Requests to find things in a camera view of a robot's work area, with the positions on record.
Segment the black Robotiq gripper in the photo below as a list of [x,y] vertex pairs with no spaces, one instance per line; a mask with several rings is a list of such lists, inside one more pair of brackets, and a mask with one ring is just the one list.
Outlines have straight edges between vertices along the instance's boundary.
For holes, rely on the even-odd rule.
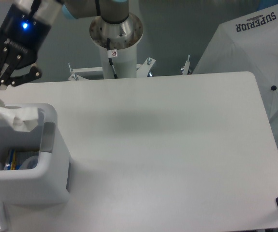
[[[39,15],[40,10],[31,8],[9,9],[0,27],[0,71],[4,64],[10,64],[17,56],[21,61],[16,69],[22,69],[37,61],[38,51],[47,37],[51,25]],[[0,90],[8,86],[16,87],[37,80],[42,77],[42,70],[33,64],[28,73],[11,77],[10,66],[0,74]]]

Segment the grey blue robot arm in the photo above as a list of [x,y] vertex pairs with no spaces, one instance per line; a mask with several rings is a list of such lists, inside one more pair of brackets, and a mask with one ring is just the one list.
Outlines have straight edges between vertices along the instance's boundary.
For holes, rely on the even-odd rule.
[[90,37],[106,54],[134,48],[143,36],[127,0],[15,0],[0,27],[0,89],[41,78],[38,52],[60,11],[91,17]]

